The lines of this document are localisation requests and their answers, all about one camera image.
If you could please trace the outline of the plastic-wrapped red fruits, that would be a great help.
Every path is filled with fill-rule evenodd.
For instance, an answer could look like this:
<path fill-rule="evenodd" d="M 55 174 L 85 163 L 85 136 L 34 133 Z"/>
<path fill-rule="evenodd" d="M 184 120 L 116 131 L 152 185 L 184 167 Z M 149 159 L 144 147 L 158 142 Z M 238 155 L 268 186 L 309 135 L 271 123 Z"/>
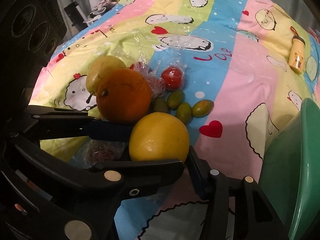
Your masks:
<path fill-rule="evenodd" d="M 80 159 L 84 168 L 90 168 L 96 163 L 119 159 L 125 148 L 124 142 L 90 140 L 80 151 Z"/>

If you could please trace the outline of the yellow grapefruit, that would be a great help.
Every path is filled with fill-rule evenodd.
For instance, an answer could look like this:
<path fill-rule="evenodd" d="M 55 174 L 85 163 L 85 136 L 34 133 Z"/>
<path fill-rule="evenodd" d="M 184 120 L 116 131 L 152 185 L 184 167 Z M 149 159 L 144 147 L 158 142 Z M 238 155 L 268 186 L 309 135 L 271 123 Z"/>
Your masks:
<path fill-rule="evenodd" d="M 129 140 L 132 161 L 178 159 L 185 162 L 189 152 L 189 133 L 173 115 L 155 112 L 134 126 Z"/>

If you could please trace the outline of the small green-orange fruit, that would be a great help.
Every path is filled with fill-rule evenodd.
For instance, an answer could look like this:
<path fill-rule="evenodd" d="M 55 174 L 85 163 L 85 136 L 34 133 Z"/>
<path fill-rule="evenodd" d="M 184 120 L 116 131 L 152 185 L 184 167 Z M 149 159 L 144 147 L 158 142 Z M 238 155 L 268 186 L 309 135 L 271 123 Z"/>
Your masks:
<path fill-rule="evenodd" d="M 214 102 L 212 100 L 200 100 L 191 108 L 193 117 L 202 118 L 207 116 L 213 109 Z"/>

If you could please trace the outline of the yellow-green pear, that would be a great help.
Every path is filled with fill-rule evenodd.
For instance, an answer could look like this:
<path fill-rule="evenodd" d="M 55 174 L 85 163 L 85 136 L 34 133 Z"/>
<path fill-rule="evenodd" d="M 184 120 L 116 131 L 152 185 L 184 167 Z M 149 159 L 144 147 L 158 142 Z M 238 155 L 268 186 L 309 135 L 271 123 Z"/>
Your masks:
<path fill-rule="evenodd" d="M 86 88 L 91 95 L 96 95 L 103 80 L 114 71 L 126 68 L 125 63 L 115 56 L 100 56 L 90 66 L 86 77 Z"/>

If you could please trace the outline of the orange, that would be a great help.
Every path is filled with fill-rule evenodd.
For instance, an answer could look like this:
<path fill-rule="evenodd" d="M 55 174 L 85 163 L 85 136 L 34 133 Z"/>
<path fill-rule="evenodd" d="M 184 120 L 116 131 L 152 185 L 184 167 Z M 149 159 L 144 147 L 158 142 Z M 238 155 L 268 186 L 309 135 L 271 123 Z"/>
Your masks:
<path fill-rule="evenodd" d="M 152 90 L 139 72 L 116 70 L 99 86 L 97 107 L 107 121 L 136 122 L 148 112 Z"/>

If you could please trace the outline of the red tomato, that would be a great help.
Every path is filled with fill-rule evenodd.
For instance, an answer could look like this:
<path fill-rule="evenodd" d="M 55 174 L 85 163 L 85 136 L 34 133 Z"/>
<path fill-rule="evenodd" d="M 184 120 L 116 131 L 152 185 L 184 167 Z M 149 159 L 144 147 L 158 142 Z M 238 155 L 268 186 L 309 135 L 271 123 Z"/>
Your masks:
<path fill-rule="evenodd" d="M 180 89 L 184 85 L 184 72 L 176 66 L 167 67 L 162 73 L 161 78 L 165 87 L 169 91 Z"/>

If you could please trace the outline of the green plastic bowl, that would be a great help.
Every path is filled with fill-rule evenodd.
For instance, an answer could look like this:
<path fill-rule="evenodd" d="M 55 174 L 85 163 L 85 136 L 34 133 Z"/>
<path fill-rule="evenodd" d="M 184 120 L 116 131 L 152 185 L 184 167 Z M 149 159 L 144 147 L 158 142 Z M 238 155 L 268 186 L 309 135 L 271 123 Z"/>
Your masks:
<path fill-rule="evenodd" d="M 270 143 L 259 184 L 289 239 L 319 239 L 319 107 L 311 99 Z"/>

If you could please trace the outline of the small green fruit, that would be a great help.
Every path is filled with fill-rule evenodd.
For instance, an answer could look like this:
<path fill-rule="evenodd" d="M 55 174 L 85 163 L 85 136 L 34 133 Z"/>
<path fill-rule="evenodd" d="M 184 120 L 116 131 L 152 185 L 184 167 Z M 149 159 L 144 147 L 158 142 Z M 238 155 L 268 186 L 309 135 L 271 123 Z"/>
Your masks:
<path fill-rule="evenodd" d="M 176 110 L 175 117 L 185 125 L 189 123 L 192 117 L 191 105 L 187 102 L 183 102 L 182 104 L 180 104 Z"/>
<path fill-rule="evenodd" d="M 171 110 L 176 110 L 180 104 L 184 102 L 185 94 L 182 90 L 178 89 L 173 91 L 167 98 L 167 106 Z"/>
<path fill-rule="evenodd" d="M 169 113 L 167 102 L 163 98 L 155 98 L 152 103 L 153 112 Z"/>

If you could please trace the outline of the plastic-wrapped red fruit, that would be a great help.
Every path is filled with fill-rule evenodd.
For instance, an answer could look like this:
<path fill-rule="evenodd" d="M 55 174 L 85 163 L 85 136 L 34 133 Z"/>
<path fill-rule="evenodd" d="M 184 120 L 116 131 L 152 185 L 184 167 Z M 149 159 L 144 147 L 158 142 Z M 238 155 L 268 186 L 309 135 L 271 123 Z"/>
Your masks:
<path fill-rule="evenodd" d="M 164 81 L 156 76 L 155 71 L 151 70 L 149 65 L 144 62 L 135 62 L 129 67 L 132 70 L 139 72 L 149 84 L 152 91 L 152 99 L 161 97 L 165 92 Z"/>

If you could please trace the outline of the colourful cartoon bed sheet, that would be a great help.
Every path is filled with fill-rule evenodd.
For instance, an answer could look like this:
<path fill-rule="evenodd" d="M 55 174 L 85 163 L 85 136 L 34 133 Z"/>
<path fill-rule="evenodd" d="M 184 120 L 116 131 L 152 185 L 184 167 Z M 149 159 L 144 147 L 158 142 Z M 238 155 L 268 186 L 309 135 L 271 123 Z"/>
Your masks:
<path fill-rule="evenodd" d="M 305 41 L 302 74 L 288 65 L 291 26 Z M 207 116 L 192 114 L 185 126 L 189 147 L 228 179 L 225 239 L 235 239 L 239 183 L 250 176 L 260 186 L 272 140 L 304 99 L 319 107 L 319 44 L 270 0 L 120 0 L 55 53 L 41 70 L 30 104 L 103 118 L 98 92 L 87 91 L 86 77 L 91 64 L 108 55 L 126 68 L 147 63 L 159 78 L 167 67 L 179 67 L 184 102 L 214 102 Z M 122 201 L 116 233 L 120 239 L 200 239 L 207 206 L 185 165 L 172 186 Z"/>

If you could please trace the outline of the yellow cartoon bottle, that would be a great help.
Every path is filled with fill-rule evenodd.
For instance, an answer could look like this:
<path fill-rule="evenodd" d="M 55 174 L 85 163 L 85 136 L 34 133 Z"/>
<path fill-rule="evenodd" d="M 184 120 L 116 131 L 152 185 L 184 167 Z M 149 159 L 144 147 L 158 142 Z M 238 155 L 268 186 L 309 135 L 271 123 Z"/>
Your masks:
<path fill-rule="evenodd" d="M 293 33 L 293 38 L 288 65 L 295 73 L 302 74 L 305 59 L 305 41 L 302 37 L 299 36 L 298 32 L 293 26 L 290 27 L 290 30 Z"/>

